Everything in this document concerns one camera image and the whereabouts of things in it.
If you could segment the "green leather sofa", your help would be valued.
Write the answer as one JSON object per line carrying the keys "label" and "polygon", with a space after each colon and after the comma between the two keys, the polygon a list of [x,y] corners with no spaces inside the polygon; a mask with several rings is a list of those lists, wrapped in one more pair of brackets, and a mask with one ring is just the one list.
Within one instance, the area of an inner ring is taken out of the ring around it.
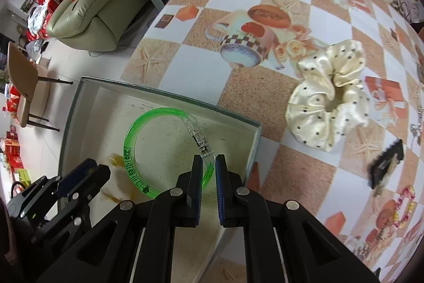
{"label": "green leather sofa", "polygon": [[47,34],[75,50],[111,52],[148,5],[149,0],[63,0]]}

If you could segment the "wooden chair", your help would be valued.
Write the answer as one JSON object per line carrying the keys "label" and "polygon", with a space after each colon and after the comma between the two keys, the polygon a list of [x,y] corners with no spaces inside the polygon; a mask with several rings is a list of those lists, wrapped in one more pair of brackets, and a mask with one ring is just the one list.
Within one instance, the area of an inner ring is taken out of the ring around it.
{"label": "wooden chair", "polygon": [[41,124],[40,122],[32,121],[31,118],[39,119],[44,122],[48,122],[49,120],[41,116],[31,114],[31,103],[34,99],[36,87],[40,82],[72,85],[73,81],[39,75],[36,65],[31,63],[12,42],[8,45],[7,69],[11,84],[21,95],[16,112],[19,125],[22,128],[30,125],[32,127],[60,132],[60,129],[55,127],[50,127],[48,125]]}

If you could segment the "grey shallow tray box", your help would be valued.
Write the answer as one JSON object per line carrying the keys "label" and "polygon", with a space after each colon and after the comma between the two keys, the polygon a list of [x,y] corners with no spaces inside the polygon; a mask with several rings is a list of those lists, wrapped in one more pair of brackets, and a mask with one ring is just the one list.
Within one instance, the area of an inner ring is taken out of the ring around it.
{"label": "grey shallow tray box", "polygon": [[[156,108],[176,108],[191,114],[213,152],[226,157],[228,168],[242,179],[250,175],[262,134],[260,123],[181,95],[83,77],[63,132],[58,171],[66,175],[87,158],[110,167],[109,181],[90,204],[93,223],[101,220],[118,201],[147,200],[130,181],[123,164],[111,159],[122,155],[124,139],[136,119]],[[143,178],[164,191],[176,184],[179,174],[191,169],[199,150],[179,118],[163,116],[141,130],[134,152]],[[228,231],[218,220],[216,183],[210,181],[203,188],[199,226],[176,231],[172,281],[199,282],[227,238]]]}

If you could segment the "checkered patterned tablecloth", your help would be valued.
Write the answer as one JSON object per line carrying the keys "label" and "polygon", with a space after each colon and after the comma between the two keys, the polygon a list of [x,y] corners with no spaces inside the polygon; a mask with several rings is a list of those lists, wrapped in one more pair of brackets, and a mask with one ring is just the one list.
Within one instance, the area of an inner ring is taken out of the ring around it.
{"label": "checkered patterned tablecloth", "polygon": [[423,242],[422,66],[384,0],[170,0],[122,78],[260,122],[253,186],[396,282]]}

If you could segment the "green plastic bangle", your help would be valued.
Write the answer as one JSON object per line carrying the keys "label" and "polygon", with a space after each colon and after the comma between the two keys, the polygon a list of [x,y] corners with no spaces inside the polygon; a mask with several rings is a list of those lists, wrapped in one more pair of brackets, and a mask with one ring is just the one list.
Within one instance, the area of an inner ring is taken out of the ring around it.
{"label": "green plastic bangle", "polygon": [[203,188],[208,185],[215,170],[215,153],[211,149],[211,146],[208,143],[208,139],[203,133],[203,129],[201,129],[201,126],[193,115],[176,108],[152,109],[138,117],[138,119],[133,122],[123,142],[123,161],[129,179],[139,191],[152,199],[155,199],[160,194],[160,191],[150,182],[148,182],[140,173],[138,164],[136,162],[135,145],[141,130],[150,121],[164,116],[173,116],[179,118],[184,123],[188,133],[195,141],[201,158],[203,159]]}

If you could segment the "cream polka dot scrunchie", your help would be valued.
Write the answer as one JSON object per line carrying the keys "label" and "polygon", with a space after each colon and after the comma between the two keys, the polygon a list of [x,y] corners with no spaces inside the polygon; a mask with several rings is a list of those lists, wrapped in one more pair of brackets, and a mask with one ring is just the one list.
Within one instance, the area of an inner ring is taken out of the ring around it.
{"label": "cream polka dot scrunchie", "polygon": [[285,113],[297,141],[329,152],[349,132],[368,126],[370,100],[361,78],[365,67],[358,40],[344,40],[298,62],[302,81]]}

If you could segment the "black hair clip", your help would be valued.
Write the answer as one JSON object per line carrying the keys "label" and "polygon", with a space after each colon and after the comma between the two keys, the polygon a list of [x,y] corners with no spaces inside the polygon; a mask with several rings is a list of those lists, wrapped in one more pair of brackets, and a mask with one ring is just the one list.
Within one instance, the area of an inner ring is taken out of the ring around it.
{"label": "black hair clip", "polygon": [[405,158],[403,140],[397,139],[369,166],[369,186],[373,190],[373,196],[382,194],[390,180],[395,168]]}

